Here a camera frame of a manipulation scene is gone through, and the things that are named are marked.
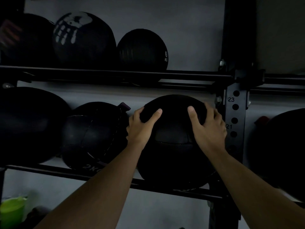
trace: metal rack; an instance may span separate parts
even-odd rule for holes
[[[23,11],[24,0],[16,2]],[[133,72],[84,70],[63,68],[38,68],[0,65],[1,83],[10,85],[22,80],[68,82],[82,84],[106,84],[138,86],[137,77],[161,77],[161,81],[142,84],[147,88],[170,88],[179,90],[208,91],[216,94],[215,104],[227,122],[227,151],[242,162],[246,110],[250,93],[305,96],[305,79],[293,74],[265,74],[256,69],[256,1],[226,0],[222,55],[218,72]],[[6,169],[15,169],[57,177],[88,180],[90,176],[71,169],[47,165],[7,165],[0,168],[0,196]],[[180,191],[160,189],[144,180],[133,179],[131,188],[204,199],[210,204],[210,229],[238,228],[241,218],[221,178],[216,174],[209,181],[210,189]]]

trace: person's left hand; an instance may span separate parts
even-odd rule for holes
[[[144,107],[135,111],[129,118],[129,126],[126,128],[128,133],[128,136],[126,137],[128,146],[137,146],[140,147],[141,150],[146,146],[152,133],[153,126],[162,114],[162,109],[158,109],[146,123],[143,123],[140,120],[140,113],[143,109]]]

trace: green bucket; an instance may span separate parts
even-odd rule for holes
[[[0,229],[14,229],[22,222],[25,197],[10,198],[0,205]]]

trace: round hole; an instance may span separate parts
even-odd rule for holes
[[[228,153],[234,153],[237,150],[237,147],[235,145],[230,145],[227,148]]]
[[[234,91],[234,92],[233,92],[233,95],[234,95],[234,96],[239,96],[239,91]]]
[[[233,108],[234,110],[237,110],[237,109],[239,109],[239,106],[238,106],[238,104],[233,104],[232,108]]]
[[[231,119],[231,122],[232,122],[233,124],[237,124],[238,119],[234,117],[234,118]]]
[[[231,135],[231,137],[237,137],[237,132],[232,131],[232,132],[230,133],[230,135]]]

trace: black medicine ball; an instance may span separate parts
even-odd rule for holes
[[[127,145],[130,108],[91,102],[74,109],[62,131],[62,158],[72,169],[95,174]]]
[[[163,40],[154,32],[135,29],[117,45],[120,66],[130,71],[164,71],[168,65],[168,52]]]
[[[46,66],[55,63],[52,48],[54,24],[34,14],[15,14],[0,27],[0,48],[8,65]]]
[[[255,136],[248,152],[251,169],[291,196],[305,201],[305,108],[273,117]]]
[[[60,132],[71,109],[59,96],[18,87],[0,93],[0,164],[44,162],[60,149]]]
[[[110,68],[117,62],[111,28],[86,12],[63,15],[53,31],[53,47],[60,62],[71,68]]]
[[[153,185],[181,190],[199,188],[215,172],[195,141],[187,111],[190,105],[203,124],[207,109],[189,96],[159,97],[146,104],[140,114],[141,121],[147,122],[155,111],[163,110],[138,162],[139,173]]]

